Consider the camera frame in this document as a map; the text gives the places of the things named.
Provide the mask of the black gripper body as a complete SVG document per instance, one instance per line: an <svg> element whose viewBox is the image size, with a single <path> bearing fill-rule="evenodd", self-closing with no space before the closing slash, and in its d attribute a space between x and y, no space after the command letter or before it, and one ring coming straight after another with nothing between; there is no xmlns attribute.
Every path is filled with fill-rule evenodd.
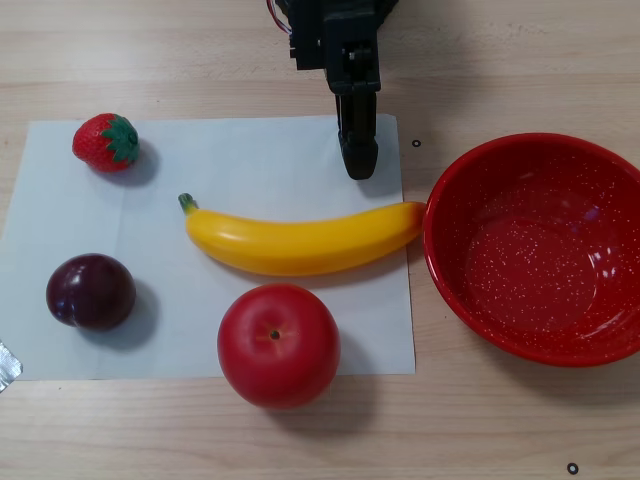
<svg viewBox="0 0 640 480"><path fill-rule="evenodd" d="M290 57L299 70L323 70L336 95L380 90L381 1L289 1L287 19Z"/></svg>

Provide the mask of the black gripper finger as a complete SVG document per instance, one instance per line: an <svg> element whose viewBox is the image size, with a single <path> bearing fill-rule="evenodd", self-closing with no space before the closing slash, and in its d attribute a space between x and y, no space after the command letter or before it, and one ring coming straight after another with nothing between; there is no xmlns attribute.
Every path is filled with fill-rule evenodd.
<svg viewBox="0 0 640 480"><path fill-rule="evenodd" d="M345 166L354 180L369 179L376 168L376 94L350 95L345 100Z"/></svg>
<svg viewBox="0 0 640 480"><path fill-rule="evenodd" d="M338 120L338 139L341 148L341 154L344 160L349 159L349 114L350 114L350 95L336 95L336 112Z"/></svg>

